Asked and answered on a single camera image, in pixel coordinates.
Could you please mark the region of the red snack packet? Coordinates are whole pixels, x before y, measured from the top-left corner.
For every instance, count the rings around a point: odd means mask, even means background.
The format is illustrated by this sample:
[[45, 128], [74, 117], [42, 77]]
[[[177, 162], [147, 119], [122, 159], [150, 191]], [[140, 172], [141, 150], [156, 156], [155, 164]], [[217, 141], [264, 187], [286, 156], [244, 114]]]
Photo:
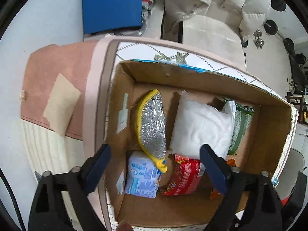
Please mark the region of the red snack packet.
[[183, 196], [192, 194], [198, 187], [205, 172], [205, 167], [200, 160], [170, 154], [167, 162], [171, 165], [167, 176], [168, 183], [163, 185], [160, 193], [163, 196]]

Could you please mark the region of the light blue tissue pack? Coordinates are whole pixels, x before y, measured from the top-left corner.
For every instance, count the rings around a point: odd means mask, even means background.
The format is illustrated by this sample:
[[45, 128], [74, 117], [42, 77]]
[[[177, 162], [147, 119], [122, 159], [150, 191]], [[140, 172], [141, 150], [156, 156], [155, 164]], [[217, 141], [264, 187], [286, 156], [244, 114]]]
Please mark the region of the light blue tissue pack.
[[125, 193], [153, 199], [156, 197], [161, 175], [144, 152], [134, 151], [128, 160]]

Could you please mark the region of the green snack packet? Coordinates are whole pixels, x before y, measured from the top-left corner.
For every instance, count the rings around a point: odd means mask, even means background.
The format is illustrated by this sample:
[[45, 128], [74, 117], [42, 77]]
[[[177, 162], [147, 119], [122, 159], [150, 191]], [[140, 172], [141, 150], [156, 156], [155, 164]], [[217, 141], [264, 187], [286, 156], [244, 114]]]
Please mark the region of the green snack packet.
[[225, 106], [230, 108], [234, 116], [234, 129], [228, 155], [236, 155], [245, 133], [251, 124], [255, 110], [252, 106], [246, 106], [228, 98], [222, 98], [220, 101], [224, 102]]

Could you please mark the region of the white plastic bag pillow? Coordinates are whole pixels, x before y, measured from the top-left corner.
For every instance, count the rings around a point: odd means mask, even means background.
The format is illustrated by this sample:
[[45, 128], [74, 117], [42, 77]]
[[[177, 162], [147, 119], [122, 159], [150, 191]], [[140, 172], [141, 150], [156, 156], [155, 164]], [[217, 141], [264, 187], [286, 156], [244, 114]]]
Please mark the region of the white plastic bag pillow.
[[208, 144], [218, 157], [226, 158], [234, 129], [228, 106], [216, 108], [188, 98], [182, 91], [177, 108], [170, 150], [191, 159], [200, 159], [200, 147]]

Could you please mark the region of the yellow-rimmed silver scrubber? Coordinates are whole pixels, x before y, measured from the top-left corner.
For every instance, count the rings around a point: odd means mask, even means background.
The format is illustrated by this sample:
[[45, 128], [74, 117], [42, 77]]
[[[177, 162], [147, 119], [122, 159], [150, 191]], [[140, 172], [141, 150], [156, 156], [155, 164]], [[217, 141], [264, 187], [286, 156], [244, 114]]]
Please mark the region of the yellow-rimmed silver scrubber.
[[136, 137], [144, 153], [161, 173], [166, 173], [166, 119], [162, 95], [154, 89], [139, 102], [135, 114]]

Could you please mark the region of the blue smartphone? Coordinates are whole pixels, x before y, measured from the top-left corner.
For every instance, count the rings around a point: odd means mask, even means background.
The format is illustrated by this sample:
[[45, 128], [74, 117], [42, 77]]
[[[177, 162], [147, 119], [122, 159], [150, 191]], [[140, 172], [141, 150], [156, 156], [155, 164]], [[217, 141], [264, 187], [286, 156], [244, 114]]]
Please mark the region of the blue smartphone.
[[37, 179], [37, 182], [39, 183], [42, 176], [37, 171], [34, 172], [34, 175], [35, 175], [35, 178]]

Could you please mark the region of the grey seat chair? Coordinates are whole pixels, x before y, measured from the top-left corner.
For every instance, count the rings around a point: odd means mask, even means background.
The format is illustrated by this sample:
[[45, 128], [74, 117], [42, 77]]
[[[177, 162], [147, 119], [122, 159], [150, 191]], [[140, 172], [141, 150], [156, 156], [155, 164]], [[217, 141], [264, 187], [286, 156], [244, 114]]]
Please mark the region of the grey seat chair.
[[296, 184], [298, 172], [304, 171], [305, 159], [301, 152], [291, 148], [284, 169], [279, 176], [279, 184], [276, 191], [281, 200], [286, 199], [291, 194]]

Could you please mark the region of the beige paper piece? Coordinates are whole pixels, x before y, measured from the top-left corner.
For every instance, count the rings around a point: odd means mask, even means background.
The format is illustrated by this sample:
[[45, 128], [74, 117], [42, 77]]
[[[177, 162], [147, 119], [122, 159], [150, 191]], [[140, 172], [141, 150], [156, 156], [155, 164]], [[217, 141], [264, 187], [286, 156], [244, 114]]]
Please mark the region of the beige paper piece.
[[43, 117], [51, 130], [64, 137], [81, 92], [62, 74], [58, 74], [51, 90]]

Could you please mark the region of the pink table mat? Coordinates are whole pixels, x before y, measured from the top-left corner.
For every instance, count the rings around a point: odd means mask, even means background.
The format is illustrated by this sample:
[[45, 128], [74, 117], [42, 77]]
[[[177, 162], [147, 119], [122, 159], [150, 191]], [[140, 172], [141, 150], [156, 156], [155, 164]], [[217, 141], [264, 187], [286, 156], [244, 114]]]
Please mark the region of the pink table mat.
[[61, 137], [81, 140], [86, 82], [96, 44], [51, 44], [33, 52], [24, 72], [21, 118]]

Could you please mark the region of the small chrome dumbbell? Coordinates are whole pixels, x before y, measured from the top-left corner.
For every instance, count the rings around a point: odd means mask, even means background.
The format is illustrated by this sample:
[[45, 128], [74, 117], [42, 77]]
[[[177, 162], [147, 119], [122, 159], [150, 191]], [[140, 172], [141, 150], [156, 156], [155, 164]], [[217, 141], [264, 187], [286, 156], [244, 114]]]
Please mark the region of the small chrome dumbbell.
[[264, 40], [261, 39], [262, 32], [261, 32], [259, 29], [257, 29], [257, 30], [253, 33], [253, 36], [254, 36], [254, 38], [255, 38], [254, 43], [255, 43], [256, 47], [257, 47], [258, 49], [262, 49], [263, 46], [264, 46], [264, 44], [265, 44]]

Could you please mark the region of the floral white tablecloth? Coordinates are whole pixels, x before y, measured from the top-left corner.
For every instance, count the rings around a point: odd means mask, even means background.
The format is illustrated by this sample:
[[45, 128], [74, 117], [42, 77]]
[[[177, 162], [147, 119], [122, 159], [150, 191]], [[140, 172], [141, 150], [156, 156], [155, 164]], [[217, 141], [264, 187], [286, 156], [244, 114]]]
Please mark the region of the floral white tablecloth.
[[171, 135], [182, 91], [190, 99], [218, 106], [217, 98], [252, 105], [256, 113], [239, 148], [237, 166], [245, 172], [267, 171], [278, 177], [295, 135], [298, 112], [258, 78], [237, 69], [212, 53], [170, 41], [108, 37], [91, 52], [86, 83], [83, 133], [84, 151], [104, 143], [111, 159], [99, 196], [110, 196], [116, 221], [147, 228], [172, 228], [208, 223], [221, 199], [210, 199], [208, 188], [185, 196], [157, 195], [153, 199], [124, 193], [128, 153], [138, 149], [134, 116], [140, 99], [158, 89]]

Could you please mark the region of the barbell on floor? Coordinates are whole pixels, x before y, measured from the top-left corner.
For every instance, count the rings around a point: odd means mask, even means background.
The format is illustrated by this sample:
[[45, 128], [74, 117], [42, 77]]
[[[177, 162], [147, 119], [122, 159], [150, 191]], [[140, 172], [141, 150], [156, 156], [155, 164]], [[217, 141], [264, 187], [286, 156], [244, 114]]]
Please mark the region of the barbell on floor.
[[268, 35], [275, 35], [280, 40], [282, 40], [282, 42], [285, 46], [285, 50], [287, 52], [292, 52], [292, 51], [295, 50], [294, 42], [290, 38], [285, 38], [285, 37], [282, 36], [282, 34], [279, 33], [279, 28], [273, 20], [267, 19], [264, 22], [264, 29], [265, 29], [265, 31]]

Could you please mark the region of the white puffer jacket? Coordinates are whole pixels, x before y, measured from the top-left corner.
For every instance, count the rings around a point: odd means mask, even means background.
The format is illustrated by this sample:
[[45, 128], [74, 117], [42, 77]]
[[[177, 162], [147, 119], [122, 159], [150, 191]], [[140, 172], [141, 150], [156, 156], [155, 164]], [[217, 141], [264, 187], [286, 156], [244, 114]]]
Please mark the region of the white puffer jacket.
[[165, 32], [196, 15], [207, 16], [238, 27], [242, 42], [263, 24], [271, 0], [164, 0]]

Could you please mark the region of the blue folded mat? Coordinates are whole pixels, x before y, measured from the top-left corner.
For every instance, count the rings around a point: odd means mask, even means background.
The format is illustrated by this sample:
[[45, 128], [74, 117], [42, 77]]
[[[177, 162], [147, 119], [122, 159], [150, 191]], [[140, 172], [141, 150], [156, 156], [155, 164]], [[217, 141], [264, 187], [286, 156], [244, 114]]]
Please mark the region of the blue folded mat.
[[140, 27], [142, 0], [82, 0], [85, 34]]

